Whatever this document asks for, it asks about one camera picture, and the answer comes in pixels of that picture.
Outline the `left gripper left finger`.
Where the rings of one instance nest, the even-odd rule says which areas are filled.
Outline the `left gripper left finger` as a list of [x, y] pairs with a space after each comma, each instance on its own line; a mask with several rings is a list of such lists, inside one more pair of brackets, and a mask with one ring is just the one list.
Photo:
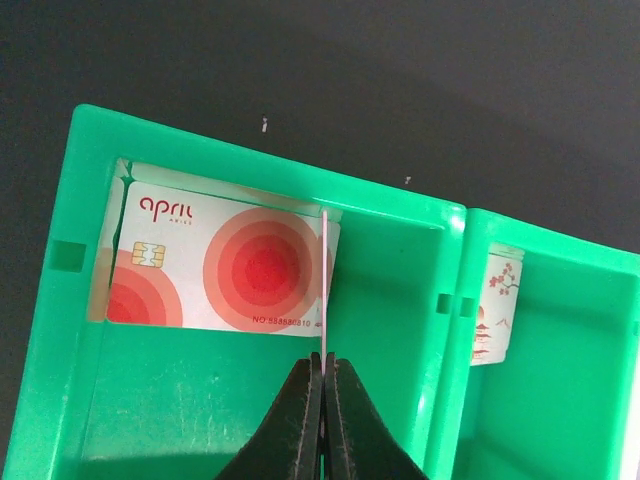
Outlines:
[[323, 374], [320, 354], [295, 362], [256, 432], [219, 479], [320, 477]]

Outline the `green bin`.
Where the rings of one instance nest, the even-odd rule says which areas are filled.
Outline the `green bin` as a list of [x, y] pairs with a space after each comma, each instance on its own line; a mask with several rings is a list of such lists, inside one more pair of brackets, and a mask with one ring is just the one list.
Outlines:
[[342, 229], [328, 343], [433, 479], [458, 430], [445, 354], [465, 209], [104, 108], [72, 116], [44, 254], [7, 479], [210, 479], [256, 430], [316, 338], [88, 317], [111, 189], [149, 163], [328, 208]]
[[[472, 366], [492, 243], [524, 251], [503, 362]], [[639, 257], [471, 209], [424, 469], [432, 479], [616, 479], [639, 348]]]

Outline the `green bin middle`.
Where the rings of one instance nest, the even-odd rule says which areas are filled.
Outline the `green bin middle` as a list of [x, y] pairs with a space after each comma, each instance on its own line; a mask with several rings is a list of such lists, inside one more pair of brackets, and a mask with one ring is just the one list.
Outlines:
[[[492, 243], [524, 251], [503, 362], [472, 366]], [[616, 479], [639, 348], [639, 257], [471, 209], [424, 469], [432, 479]]]

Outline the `red circles credit card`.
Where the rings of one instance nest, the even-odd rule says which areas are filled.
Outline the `red circles credit card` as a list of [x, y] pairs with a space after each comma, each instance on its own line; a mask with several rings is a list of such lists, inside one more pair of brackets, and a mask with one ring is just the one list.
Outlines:
[[329, 221], [328, 212], [322, 211], [322, 292], [321, 292], [321, 371], [323, 377], [326, 372], [327, 359], [327, 310], [329, 296]]

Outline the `red circles card in bin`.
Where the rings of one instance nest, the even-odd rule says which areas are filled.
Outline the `red circles card in bin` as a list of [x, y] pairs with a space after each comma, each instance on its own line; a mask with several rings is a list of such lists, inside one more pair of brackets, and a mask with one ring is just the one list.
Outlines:
[[317, 337], [339, 222], [313, 203], [119, 159], [88, 317]]

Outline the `green bin left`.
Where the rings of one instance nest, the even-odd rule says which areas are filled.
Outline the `green bin left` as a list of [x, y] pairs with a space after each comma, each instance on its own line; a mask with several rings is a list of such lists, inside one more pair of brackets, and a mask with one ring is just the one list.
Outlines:
[[342, 229], [328, 343], [433, 479], [458, 430], [445, 354], [465, 209], [104, 108], [72, 116], [44, 254], [7, 479], [210, 479], [256, 430], [316, 338], [88, 317], [111, 189], [149, 163], [328, 208]]

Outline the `blossom pattern card in bin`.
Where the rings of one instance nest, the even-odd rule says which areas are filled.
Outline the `blossom pattern card in bin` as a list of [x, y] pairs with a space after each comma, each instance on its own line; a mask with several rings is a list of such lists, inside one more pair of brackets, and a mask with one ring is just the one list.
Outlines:
[[483, 279], [472, 366], [501, 363], [509, 348], [522, 275], [524, 251], [505, 244], [489, 247]]

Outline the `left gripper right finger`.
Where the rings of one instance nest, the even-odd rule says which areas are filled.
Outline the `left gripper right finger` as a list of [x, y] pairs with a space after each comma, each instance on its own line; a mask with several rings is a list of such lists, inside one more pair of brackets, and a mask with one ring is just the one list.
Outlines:
[[394, 440], [355, 368], [330, 353], [324, 377], [324, 475], [327, 479], [424, 479]]

